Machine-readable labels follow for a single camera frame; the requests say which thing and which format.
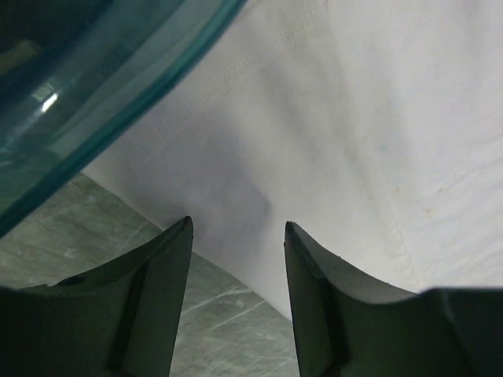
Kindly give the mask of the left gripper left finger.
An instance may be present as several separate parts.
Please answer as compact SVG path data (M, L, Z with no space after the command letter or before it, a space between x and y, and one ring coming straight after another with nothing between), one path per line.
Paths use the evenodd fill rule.
M192 246L187 217L54 286L3 288L2 375L169 375Z

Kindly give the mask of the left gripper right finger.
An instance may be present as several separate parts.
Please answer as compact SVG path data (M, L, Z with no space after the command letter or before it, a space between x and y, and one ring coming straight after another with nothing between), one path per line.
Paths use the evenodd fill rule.
M302 376L501 375L501 289L415 294L344 261L293 222L284 246Z

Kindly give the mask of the white t-shirt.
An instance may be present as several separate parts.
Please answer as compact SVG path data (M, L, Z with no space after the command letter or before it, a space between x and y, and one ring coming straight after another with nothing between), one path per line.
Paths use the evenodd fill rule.
M502 4L250 1L85 170L290 314L285 224L409 291L502 284Z

